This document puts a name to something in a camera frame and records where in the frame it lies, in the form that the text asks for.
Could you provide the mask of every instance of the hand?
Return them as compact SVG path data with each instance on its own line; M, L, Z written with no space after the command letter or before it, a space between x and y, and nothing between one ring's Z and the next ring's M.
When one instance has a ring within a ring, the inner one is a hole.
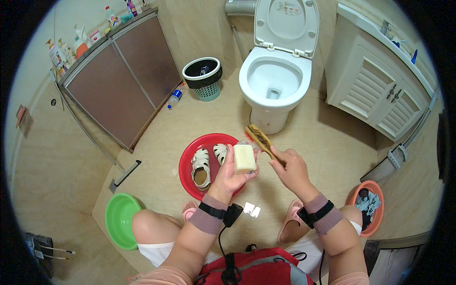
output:
M234 148L232 145L227 145L227 155L225 157L225 163L218 170L217 176L215 177L214 184L218 190L224 191L232 195L238 190L245 182L254 178L258 175L259 168L249 174L235 174L234 173ZM258 149L254 149L255 161L257 160Z
M280 151L271 146L271 151L278 159L286 163L284 168L278 161L269 161L285 187L295 193L304 203L312 201L319 194L319 191L309 180L307 164L304 159L294 149Z

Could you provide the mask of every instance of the white cabinet door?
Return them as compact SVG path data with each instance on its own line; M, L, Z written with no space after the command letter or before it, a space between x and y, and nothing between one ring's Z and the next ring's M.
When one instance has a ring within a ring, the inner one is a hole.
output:
M426 108L406 82L396 89L371 123L371 126L394 142L416 123Z
M347 78L346 86L340 89L341 93L332 104L369 124L390 90L397 88L402 78L360 43L354 52L355 60L349 64L347 72L353 72L355 76Z

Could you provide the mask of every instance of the bar of soap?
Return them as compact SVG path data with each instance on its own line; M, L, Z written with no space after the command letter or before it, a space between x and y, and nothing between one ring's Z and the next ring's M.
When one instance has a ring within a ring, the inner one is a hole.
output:
M234 145L234 173L250 173L256 170L254 148L251 145Z

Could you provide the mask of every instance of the pink sweater sleeve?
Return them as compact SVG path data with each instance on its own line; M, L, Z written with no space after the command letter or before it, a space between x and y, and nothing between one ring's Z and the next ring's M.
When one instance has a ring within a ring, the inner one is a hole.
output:
M192 285L192 280L175 267L160 266L132 285Z
M364 272L352 272L337 278L330 285L369 285L369 276Z

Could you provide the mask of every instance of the white shorts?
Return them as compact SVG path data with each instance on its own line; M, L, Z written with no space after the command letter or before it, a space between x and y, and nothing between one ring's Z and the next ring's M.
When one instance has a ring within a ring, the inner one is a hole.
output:
M352 225L355 227L355 230L358 233L358 236L361 234L361 226L355 222L352 222ZM141 254L147 257L148 260L152 262L155 267L159 267L165 259L168 258L174 242L166 244L138 244L138 249ZM290 247L286 248L285 251L294 255L299 252L305 252L307 257L305 260L300 261L298 268L307 273L314 282L318 282L318 273L320 270L320 261L321 254L323 252L323 244L318 238L318 234L314 229L311 229L305 236L300 240L292 244ZM207 256L204 264L209 264L222 256L210 251ZM296 256L296 258L301 259L303 255ZM324 276L329 272L328 256L325 254L323 260L323 266L321 269L321 275Z
M168 255L170 255L174 243L175 242L165 244L138 244L138 249L155 267L159 267L165 259L168 258ZM221 257L221 255L209 251L204 264L209 264Z

